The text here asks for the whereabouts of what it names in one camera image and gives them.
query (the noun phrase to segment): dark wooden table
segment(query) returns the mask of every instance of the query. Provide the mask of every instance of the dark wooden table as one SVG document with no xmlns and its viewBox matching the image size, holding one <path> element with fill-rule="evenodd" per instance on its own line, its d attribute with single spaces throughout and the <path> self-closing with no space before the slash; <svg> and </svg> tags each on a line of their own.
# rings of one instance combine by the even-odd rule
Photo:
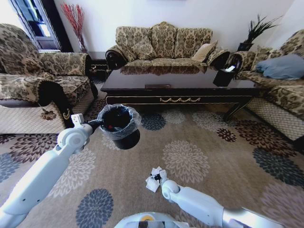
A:
<svg viewBox="0 0 304 228">
<path fill-rule="evenodd" d="M 224 121 L 266 90 L 250 80 L 193 66 L 125 66 L 114 70 L 101 88 L 107 104 L 235 104 Z"/>
</svg>

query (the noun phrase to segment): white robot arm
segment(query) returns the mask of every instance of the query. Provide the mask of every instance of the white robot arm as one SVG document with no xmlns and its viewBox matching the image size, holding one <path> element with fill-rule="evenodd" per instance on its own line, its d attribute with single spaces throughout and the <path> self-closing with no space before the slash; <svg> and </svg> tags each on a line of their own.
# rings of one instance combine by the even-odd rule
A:
<svg viewBox="0 0 304 228">
<path fill-rule="evenodd" d="M 209 226 L 223 228 L 284 228 L 282 224 L 246 208 L 226 209 L 214 198 L 190 187 L 161 179 L 164 198 Z"/>
<path fill-rule="evenodd" d="M 51 191 L 69 164 L 69 157 L 82 151 L 90 135 L 100 125 L 83 124 L 82 114 L 72 115 L 74 128 L 63 130 L 57 145 L 45 152 L 14 187 L 9 198 L 0 208 L 0 228 L 14 228 Z"/>
<path fill-rule="evenodd" d="M 51 191 L 57 180 L 68 166 L 69 157 L 83 150 L 94 130 L 102 125 L 95 120 L 84 123 L 81 114 L 72 115 L 74 128 L 63 130 L 54 149 L 45 152 L 26 172 L 14 187 L 9 198 L 0 208 L 0 228 L 18 226 L 30 212 Z M 228 210 L 214 198 L 189 187 L 179 186 L 176 182 L 161 176 L 164 198 L 177 203 L 181 209 L 210 225 L 224 228 L 284 228 L 266 217 L 247 209 Z M 129 219 L 123 219 L 116 228 L 124 227 Z"/>
</svg>

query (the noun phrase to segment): trash bin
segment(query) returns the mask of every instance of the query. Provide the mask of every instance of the trash bin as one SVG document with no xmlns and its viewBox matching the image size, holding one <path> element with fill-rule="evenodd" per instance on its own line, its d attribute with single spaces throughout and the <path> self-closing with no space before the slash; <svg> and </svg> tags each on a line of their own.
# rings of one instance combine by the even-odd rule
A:
<svg viewBox="0 0 304 228">
<path fill-rule="evenodd" d="M 128 150 L 138 143 L 138 126 L 142 117 L 134 108 L 122 104 L 108 104 L 98 114 L 97 120 L 103 122 L 100 129 L 118 148 Z"/>
</svg>

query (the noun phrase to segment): black tissue box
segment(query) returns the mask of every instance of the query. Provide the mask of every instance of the black tissue box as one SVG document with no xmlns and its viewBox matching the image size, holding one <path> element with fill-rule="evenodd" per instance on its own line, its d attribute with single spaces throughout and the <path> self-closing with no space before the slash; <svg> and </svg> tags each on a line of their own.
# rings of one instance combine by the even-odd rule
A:
<svg viewBox="0 0 304 228">
<path fill-rule="evenodd" d="M 235 74 L 234 71 L 227 72 L 225 69 L 220 69 L 213 80 L 213 84 L 216 86 L 228 86 Z"/>
</svg>

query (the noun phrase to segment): white wall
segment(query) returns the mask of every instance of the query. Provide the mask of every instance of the white wall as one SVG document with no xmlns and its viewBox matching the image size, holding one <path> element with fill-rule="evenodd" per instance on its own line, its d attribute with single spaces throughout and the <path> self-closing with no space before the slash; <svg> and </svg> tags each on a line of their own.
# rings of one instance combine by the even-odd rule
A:
<svg viewBox="0 0 304 228">
<path fill-rule="evenodd" d="M 282 18 L 280 26 L 274 30 L 266 42 L 266 46 L 278 49 L 300 29 L 304 29 L 304 0 L 295 0 Z"/>
<path fill-rule="evenodd" d="M 294 0 L 55 0 L 75 51 L 77 38 L 60 4 L 79 4 L 85 11 L 84 38 L 90 51 L 106 51 L 115 45 L 118 26 L 150 27 L 167 21 L 177 27 L 213 30 L 213 40 L 231 51 L 247 37 L 248 23 L 257 14 L 269 19 L 284 15 Z M 274 29 L 254 41 L 264 44 Z"/>
<path fill-rule="evenodd" d="M 19 17 L 10 5 L 9 0 L 1 0 L 0 23 L 16 25 L 19 28 L 23 29 L 23 26 L 19 21 Z"/>
</svg>

